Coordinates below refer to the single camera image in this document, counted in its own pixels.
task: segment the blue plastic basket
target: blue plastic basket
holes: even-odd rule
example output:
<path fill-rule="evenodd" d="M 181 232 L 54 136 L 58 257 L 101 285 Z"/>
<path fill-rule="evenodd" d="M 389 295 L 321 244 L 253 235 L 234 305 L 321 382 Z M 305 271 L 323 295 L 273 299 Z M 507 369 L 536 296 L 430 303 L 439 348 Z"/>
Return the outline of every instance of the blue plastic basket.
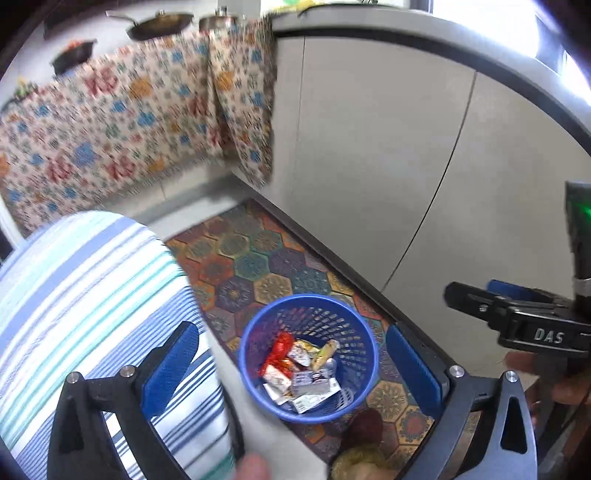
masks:
<path fill-rule="evenodd" d="M 303 414 L 290 402 L 277 406 L 258 375 L 281 330 L 317 346 L 331 339 L 340 343 L 334 359 L 341 391 Z M 246 388 L 260 405 L 286 421 L 321 423 L 350 412 L 367 396 L 378 371 L 378 347 L 367 323 L 349 306 L 322 295 L 292 295 L 269 304 L 252 318 L 242 336 L 238 360 Z"/>

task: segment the blue and white stripes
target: blue and white stripes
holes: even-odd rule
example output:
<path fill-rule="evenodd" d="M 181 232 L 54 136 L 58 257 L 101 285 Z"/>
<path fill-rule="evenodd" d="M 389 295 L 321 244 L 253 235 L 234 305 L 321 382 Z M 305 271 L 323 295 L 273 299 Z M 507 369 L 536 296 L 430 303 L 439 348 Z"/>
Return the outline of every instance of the blue and white stripes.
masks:
<path fill-rule="evenodd" d="M 152 420 L 192 478 L 232 474 L 228 420 L 205 325 L 183 271 L 146 227 L 114 213 L 66 217 L 0 269 L 0 436 L 31 480 L 45 479 L 63 379 L 138 364 L 182 320 L 199 351 L 166 411 Z M 132 478 L 143 478 L 114 415 L 107 425 Z"/>

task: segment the hexagon pattern rug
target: hexagon pattern rug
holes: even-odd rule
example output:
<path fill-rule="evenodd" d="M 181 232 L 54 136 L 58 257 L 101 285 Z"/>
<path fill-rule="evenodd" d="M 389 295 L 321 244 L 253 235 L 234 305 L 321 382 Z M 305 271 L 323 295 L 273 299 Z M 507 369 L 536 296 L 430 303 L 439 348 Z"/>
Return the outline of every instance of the hexagon pattern rug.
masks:
<path fill-rule="evenodd" d="M 404 466 L 433 421 L 421 413 L 386 353 L 384 331 L 389 324 L 376 306 L 254 200 L 191 227 L 167 245 L 189 276 L 211 330 L 235 363 L 248 322 L 278 298 L 319 293 L 357 310 L 380 345 L 379 377 L 361 408 L 370 406 L 382 414 L 381 450 L 392 469 Z M 328 462 L 351 417 L 318 425 L 287 425 Z"/>

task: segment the metal screw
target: metal screw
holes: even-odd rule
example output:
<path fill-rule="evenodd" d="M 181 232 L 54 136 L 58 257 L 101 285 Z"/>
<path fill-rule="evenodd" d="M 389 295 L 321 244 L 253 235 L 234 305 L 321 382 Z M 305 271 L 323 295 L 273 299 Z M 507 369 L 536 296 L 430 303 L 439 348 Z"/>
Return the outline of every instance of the metal screw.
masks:
<path fill-rule="evenodd" d="M 505 372 L 505 378 L 510 382 L 510 383 L 515 383 L 519 380 L 519 376 L 517 375 L 516 372 L 514 372 L 513 370 L 507 370 Z"/>
<path fill-rule="evenodd" d="M 125 365 L 124 367 L 121 367 L 121 370 L 119 370 L 119 375 L 125 378 L 132 377 L 134 373 L 135 367 L 133 365 Z"/>
<path fill-rule="evenodd" d="M 466 371 L 462 367 L 460 367 L 460 365 L 452 365 L 449 368 L 449 374 L 453 378 L 461 378 L 464 376 L 465 373 L 466 373 Z"/>
<path fill-rule="evenodd" d="M 66 377 L 66 381 L 68 383 L 72 383 L 72 384 L 78 382 L 79 379 L 80 379 L 80 374 L 78 372 L 72 372 L 72 373 L 68 374 Z"/>

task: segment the cooking pot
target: cooking pot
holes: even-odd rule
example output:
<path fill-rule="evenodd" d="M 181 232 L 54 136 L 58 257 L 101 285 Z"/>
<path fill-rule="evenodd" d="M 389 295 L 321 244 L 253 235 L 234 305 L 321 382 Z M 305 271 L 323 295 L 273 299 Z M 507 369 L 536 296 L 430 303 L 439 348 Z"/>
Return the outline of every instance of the cooking pot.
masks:
<path fill-rule="evenodd" d="M 216 28 L 229 28 L 238 23 L 236 15 L 228 15 L 227 7 L 216 8 L 215 14 L 199 19 L 199 31 L 205 32 Z"/>
<path fill-rule="evenodd" d="M 51 64 L 56 75 L 61 75 L 80 63 L 86 62 L 92 55 L 92 47 L 96 40 L 89 40 L 69 48 L 57 56 Z"/>
<path fill-rule="evenodd" d="M 167 37 L 168 35 L 181 33 L 189 26 L 191 20 L 193 20 L 193 14 L 167 14 L 164 10 L 160 10 L 156 13 L 154 18 L 144 20 L 140 23 L 137 23 L 133 18 L 127 15 L 119 14 L 117 12 L 106 11 L 105 14 L 107 17 L 119 18 L 120 20 L 132 22 L 134 26 L 127 31 L 127 34 L 132 40 L 137 41 Z"/>

